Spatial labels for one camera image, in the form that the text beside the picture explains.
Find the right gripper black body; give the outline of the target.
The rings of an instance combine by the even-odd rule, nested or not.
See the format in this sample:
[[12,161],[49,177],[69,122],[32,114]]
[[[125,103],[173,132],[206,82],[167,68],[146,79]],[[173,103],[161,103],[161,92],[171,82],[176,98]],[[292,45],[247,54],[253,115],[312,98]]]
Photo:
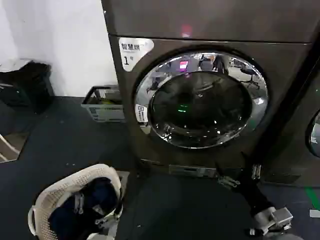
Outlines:
[[257,215],[268,208],[274,207],[273,203],[260,191],[256,182],[251,178],[241,179],[237,186],[237,192],[248,203],[251,215]]

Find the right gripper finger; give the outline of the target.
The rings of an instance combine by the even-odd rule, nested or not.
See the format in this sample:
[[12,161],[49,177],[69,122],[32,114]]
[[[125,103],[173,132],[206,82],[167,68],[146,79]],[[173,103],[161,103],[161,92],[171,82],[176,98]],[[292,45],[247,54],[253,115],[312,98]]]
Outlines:
[[225,175],[217,161],[215,163],[217,182],[224,187],[238,187],[241,183],[232,177]]
[[259,181],[261,179],[262,164],[255,160],[251,161],[251,179]]

